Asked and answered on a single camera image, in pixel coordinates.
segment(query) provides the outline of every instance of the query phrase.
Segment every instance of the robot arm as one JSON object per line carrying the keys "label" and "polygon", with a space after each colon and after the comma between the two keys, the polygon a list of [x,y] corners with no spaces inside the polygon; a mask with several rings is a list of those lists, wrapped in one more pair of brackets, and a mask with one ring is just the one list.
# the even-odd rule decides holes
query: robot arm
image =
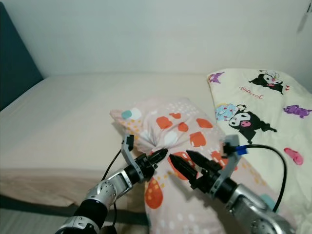
{"label": "robot arm", "polygon": [[[227,146],[239,145],[238,136],[227,136]],[[198,152],[187,151],[191,160],[201,167],[202,177],[196,178],[197,170],[183,158],[170,155],[174,167],[190,182],[193,189],[198,188],[208,193],[212,199],[218,198],[226,204],[226,210],[252,234],[294,234],[295,230],[281,216],[272,212],[268,205],[254,192],[242,184],[237,185],[230,179],[244,148],[236,147],[237,152],[230,153],[229,163],[222,169],[221,165],[208,160]]]}
{"label": "robot arm", "polygon": [[93,187],[74,215],[65,221],[56,234],[98,234],[113,203],[130,191],[135,183],[149,180],[157,163],[168,152],[162,149],[149,157],[142,154],[133,160],[130,154],[132,148],[133,135],[126,135],[121,152],[129,165]]}

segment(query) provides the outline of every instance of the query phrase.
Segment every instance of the pink pillow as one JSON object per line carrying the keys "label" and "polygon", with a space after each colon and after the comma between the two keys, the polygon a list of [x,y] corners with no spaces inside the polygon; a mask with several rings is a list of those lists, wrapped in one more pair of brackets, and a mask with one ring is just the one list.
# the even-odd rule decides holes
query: pink pillow
{"label": "pink pillow", "polygon": [[[145,186],[145,208],[149,217],[151,234],[222,234],[223,225],[218,212],[211,206],[208,195],[192,190],[187,179],[171,164],[169,154],[178,155],[192,165],[186,150],[198,151],[208,159],[227,164],[219,153],[224,133],[214,125],[206,114],[185,97],[152,98],[135,105],[131,110],[111,111],[111,116],[135,135],[139,151],[149,155],[161,148],[169,153],[158,164],[156,173]],[[261,176],[243,158],[232,179],[252,189],[268,203],[277,195],[267,186]],[[283,205],[279,214],[292,224],[295,221]]]}

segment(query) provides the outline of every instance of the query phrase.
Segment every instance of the mattress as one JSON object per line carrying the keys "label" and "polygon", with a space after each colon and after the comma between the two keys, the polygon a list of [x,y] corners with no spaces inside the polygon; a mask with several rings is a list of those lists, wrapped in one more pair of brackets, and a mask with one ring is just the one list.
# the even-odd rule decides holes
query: mattress
{"label": "mattress", "polygon": [[[0,112],[0,193],[36,204],[80,204],[120,149],[122,131],[109,111],[159,95],[188,97],[214,119],[205,75],[90,74],[41,81]],[[110,172],[125,165],[120,156]],[[143,212],[143,185],[117,206]]]}

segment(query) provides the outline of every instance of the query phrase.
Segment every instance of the cartoon character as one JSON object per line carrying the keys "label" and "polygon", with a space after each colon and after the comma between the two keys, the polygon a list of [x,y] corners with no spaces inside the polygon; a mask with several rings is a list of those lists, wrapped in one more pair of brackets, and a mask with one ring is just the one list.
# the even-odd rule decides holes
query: cartoon character
{"label": "cartoon character", "polygon": [[265,70],[260,70],[262,72],[259,74],[259,76],[251,81],[249,83],[253,83],[256,85],[261,85],[266,88],[270,88],[272,90],[277,90],[281,94],[283,91],[283,86],[282,83],[283,81],[279,80],[279,74],[276,73],[275,71],[265,71]]}
{"label": "cartoon character", "polygon": [[238,111],[238,107],[233,104],[220,105],[215,110],[216,120],[230,120]]}
{"label": "cartoon character", "polygon": [[271,130],[275,133],[276,129],[271,128],[269,123],[265,123],[260,120],[258,116],[254,113],[247,111],[245,112],[246,106],[240,105],[240,108],[234,117],[229,120],[229,125],[232,128],[238,129],[239,132],[248,140],[249,144],[252,144],[251,141],[254,135],[256,134],[257,129],[261,129],[263,132]]}
{"label": "cartoon character", "polygon": [[298,105],[292,105],[292,106],[288,106],[284,108],[284,111],[287,114],[295,114],[295,115],[299,115],[300,118],[304,118],[304,116],[308,116],[312,110],[300,108]]}
{"label": "cartoon character", "polygon": [[208,76],[208,80],[209,82],[214,82],[214,83],[219,83],[219,76],[222,75],[224,72],[220,72],[220,73],[216,73],[216,74],[211,74],[210,76]]}

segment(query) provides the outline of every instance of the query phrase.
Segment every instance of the white wall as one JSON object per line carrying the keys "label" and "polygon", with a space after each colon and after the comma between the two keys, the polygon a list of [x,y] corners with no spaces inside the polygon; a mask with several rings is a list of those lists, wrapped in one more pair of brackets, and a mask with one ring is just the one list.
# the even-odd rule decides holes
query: white wall
{"label": "white wall", "polygon": [[312,91],[309,0],[4,0],[44,76],[282,70]]}

